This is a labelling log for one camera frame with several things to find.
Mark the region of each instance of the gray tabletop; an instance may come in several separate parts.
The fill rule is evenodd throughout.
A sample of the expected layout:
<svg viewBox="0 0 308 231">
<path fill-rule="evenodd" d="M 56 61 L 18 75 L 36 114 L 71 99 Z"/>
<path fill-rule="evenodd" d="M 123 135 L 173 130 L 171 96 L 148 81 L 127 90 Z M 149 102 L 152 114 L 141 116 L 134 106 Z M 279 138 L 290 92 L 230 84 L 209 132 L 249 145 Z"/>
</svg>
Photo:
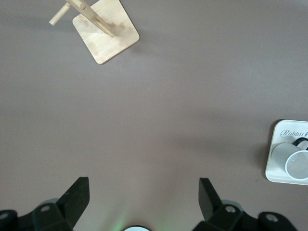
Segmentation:
<svg viewBox="0 0 308 231">
<path fill-rule="evenodd" d="M 304 0 L 123 0 L 140 41 L 96 64 L 63 0 L 0 8 L 0 209 L 23 215 L 80 176 L 76 231 L 190 231 L 198 181 L 307 230 L 308 187 L 265 177 L 272 129 L 308 121 Z"/>
</svg>

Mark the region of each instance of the white mug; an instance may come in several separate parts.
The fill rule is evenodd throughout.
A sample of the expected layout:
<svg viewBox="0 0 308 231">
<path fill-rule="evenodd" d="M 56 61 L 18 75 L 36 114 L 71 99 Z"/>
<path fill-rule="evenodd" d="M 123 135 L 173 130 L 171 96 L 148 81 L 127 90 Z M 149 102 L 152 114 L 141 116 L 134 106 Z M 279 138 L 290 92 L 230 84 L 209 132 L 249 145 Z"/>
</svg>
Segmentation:
<svg viewBox="0 0 308 231">
<path fill-rule="evenodd" d="M 271 153 L 272 160 L 294 180 L 308 180 L 308 148 L 298 147 L 303 141 L 308 139 L 301 137 L 293 143 L 278 144 Z"/>
</svg>

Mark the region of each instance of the white round object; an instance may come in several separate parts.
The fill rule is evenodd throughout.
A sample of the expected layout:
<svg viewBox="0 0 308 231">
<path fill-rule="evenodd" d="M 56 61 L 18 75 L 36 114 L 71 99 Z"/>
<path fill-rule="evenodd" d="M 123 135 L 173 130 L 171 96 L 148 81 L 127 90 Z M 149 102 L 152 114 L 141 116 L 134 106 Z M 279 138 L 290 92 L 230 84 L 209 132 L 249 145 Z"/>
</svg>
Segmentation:
<svg viewBox="0 0 308 231">
<path fill-rule="evenodd" d="M 125 229 L 124 231 L 150 231 L 150 230 L 140 226 L 133 226 L 129 227 L 128 229 Z"/>
</svg>

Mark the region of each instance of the black mug handle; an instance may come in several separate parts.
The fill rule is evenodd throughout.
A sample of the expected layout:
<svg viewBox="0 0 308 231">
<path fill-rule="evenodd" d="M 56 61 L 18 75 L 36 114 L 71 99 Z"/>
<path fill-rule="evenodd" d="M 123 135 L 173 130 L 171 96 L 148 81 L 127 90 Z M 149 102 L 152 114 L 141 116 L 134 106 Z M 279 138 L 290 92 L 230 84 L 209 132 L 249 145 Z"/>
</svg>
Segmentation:
<svg viewBox="0 0 308 231">
<path fill-rule="evenodd" d="M 308 141 L 308 139 L 305 137 L 301 137 L 301 138 L 298 138 L 296 141 L 294 141 L 292 144 L 295 146 L 298 146 L 303 141 Z"/>
</svg>

